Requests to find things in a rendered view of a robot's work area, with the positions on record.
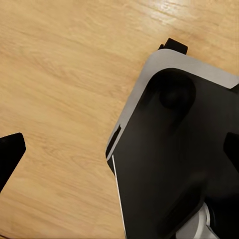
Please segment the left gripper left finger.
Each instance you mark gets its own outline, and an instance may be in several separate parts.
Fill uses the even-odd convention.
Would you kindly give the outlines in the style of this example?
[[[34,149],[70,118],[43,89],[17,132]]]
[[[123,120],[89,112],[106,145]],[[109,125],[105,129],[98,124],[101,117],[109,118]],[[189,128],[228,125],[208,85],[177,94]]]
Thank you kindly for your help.
[[[0,138],[0,192],[26,151],[21,132]]]

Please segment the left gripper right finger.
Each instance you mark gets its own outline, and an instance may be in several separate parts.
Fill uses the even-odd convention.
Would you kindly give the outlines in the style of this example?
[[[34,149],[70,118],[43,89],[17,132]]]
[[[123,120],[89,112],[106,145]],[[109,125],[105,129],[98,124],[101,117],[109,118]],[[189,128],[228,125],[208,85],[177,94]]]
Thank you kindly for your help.
[[[239,173],[239,134],[228,132],[223,150]]]

